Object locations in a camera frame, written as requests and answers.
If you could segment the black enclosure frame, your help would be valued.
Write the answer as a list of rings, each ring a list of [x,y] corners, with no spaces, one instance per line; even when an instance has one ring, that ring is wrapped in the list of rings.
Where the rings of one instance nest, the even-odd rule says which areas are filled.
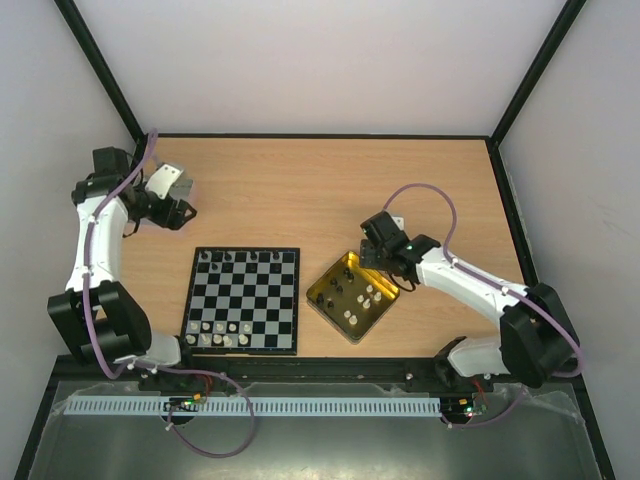
[[[146,145],[146,136],[126,101],[117,80],[112,74],[79,8],[73,1],[59,1],[56,6],[74,35],[79,47],[82,49],[86,59],[96,73],[98,80],[105,89],[116,111],[123,120],[130,136],[134,140],[136,144],[135,159],[141,159],[143,149]],[[534,60],[520,82],[516,93],[509,102],[504,114],[501,116],[495,131],[482,139],[487,148],[519,266],[524,281],[528,285],[537,281],[538,276],[533,264],[530,246],[525,238],[524,224],[519,213],[516,211],[515,195],[510,181],[507,178],[507,172],[499,151],[499,146],[506,138],[507,133],[513,126],[517,116],[520,114],[546,67],[562,44],[562,41],[570,31],[583,6],[584,4],[581,1],[567,1],[564,3],[549,33],[546,35],[541,47],[536,53]],[[96,368],[80,367],[68,355],[61,355],[56,359],[53,372],[48,381],[17,468],[17,478],[26,479],[35,471],[34,462],[37,450],[41,444],[41,439],[44,435],[45,416],[53,405],[53,394],[59,382],[62,380],[94,380],[96,377]],[[584,380],[582,377],[573,377],[568,379],[567,382],[573,386],[577,396],[579,411],[586,418],[586,431],[597,464],[597,476],[600,479],[612,479],[615,474],[599,430]]]

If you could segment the black silver chess board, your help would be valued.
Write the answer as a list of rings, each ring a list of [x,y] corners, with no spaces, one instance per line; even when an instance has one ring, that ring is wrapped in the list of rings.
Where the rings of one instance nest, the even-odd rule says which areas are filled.
[[[200,253],[209,253],[209,261],[201,262]],[[280,253],[281,261],[274,263],[271,255]],[[221,252],[220,262],[212,261],[212,254]],[[230,252],[232,262],[224,261]],[[256,273],[247,273],[249,254],[256,252]],[[211,272],[211,264],[219,270]],[[187,290],[181,330],[181,340],[194,354],[295,355],[298,350],[300,250],[294,247],[198,247]],[[185,337],[197,338],[189,345]],[[209,334],[211,344],[201,343],[201,335]],[[225,348],[223,342],[214,345],[212,337],[219,334],[233,339],[234,346]],[[247,345],[239,344],[238,336],[249,338]]]

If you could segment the gold metal tin box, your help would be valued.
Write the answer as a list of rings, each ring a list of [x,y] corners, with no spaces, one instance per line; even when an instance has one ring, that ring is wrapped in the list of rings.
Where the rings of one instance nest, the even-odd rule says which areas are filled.
[[[352,282],[349,282],[344,276],[345,269],[350,269],[354,273]],[[330,284],[332,278],[336,278],[343,286],[344,293],[342,295],[338,294]],[[367,285],[374,287],[371,294],[366,292]],[[382,299],[379,302],[375,302],[373,299],[376,292],[382,294]],[[323,304],[316,303],[316,297],[319,294],[324,295]],[[357,302],[358,295],[363,295],[365,300],[371,300],[369,309],[364,309],[363,303]],[[362,267],[360,257],[354,251],[347,251],[343,254],[306,291],[308,304],[352,344],[360,343],[399,297],[400,289],[377,270]],[[333,309],[326,306],[328,300],[335,302]],[[355,326],[349,324],[351,315],[356,315],[358,318],[358,323]]]

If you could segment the silver metal tin lid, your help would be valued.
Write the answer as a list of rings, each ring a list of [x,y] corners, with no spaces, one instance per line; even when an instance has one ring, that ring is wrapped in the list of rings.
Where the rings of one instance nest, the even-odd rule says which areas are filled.
[[[193,178],[187,172],[183,172],[171,185],[168,194],[177,200],[191,201],[194,198],[195,191],[196,187]]]

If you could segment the controller circuit board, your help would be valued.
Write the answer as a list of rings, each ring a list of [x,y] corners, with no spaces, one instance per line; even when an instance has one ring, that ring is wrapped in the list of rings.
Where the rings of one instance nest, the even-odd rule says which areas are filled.
[[[466,424],[474,416],[484,415],[486,411],[486,403],[472,397],[450,397],[440,400],[441,415],[445,421],[454,424]]]
[[[163,402],[162,411],[198,413],[204,409],[207,401],[208,398],[200,394],[195,394],[192,396],[169,397],[166,401]]]

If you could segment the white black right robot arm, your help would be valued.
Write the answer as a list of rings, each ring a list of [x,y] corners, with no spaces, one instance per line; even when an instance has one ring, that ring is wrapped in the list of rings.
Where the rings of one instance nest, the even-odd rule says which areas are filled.
[[[434,358],[436,379],[455,392],[471,377],[510,375],[532,388],[552,376],[574,376],[579,340],[557,292],[496,277],[461,260],[426,235],[409,238],[398,217],[381,211],[361,224],[361,263],[439,290],[488,319],[494,336],[450,341]]]

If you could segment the left controller circuit board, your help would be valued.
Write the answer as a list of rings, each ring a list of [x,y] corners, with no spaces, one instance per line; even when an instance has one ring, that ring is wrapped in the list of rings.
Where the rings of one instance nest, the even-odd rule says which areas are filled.
[[[207,401],[208,398],[200,394],[195,394],[192,396],[169,397],[166,401],[163,402],[162,411],[198,413],[204,409]]]

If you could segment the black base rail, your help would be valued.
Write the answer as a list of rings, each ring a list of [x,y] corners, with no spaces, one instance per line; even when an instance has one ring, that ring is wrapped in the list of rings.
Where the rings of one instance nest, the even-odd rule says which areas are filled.
[[[431,358],[304,358],[197,356],[191,367],[227,375],[243,386],[253,383],[370,383],[396,385],[412,393],[444,396],[491,392],[493,382],[480,376],[445,384]]]

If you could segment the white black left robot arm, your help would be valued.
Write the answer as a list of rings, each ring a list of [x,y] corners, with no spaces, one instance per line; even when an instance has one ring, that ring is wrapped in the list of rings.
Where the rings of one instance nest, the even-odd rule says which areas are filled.
[[[122,243],[128,224],[148,221],[178,231],[197,212],[170,190],[183,169],[162,164],[142,179],[142,163],[116,147],[96,149],[93,172],[71,193],[79,220],[74,267],[47,313],[71,356],[97,365],[112,379],[125,369],[173,367],[182,360],[177,337],[153,331],[142,307],[121,282]]]

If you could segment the right controller circuit board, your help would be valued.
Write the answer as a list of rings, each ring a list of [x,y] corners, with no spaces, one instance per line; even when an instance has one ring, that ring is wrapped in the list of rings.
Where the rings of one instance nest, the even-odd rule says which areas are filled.
[[[474,416],[484,415],[486,411],[486,403],[472,397],[450,397],[440,400],[441,415],[445,421],[454,424],[466,424]]]

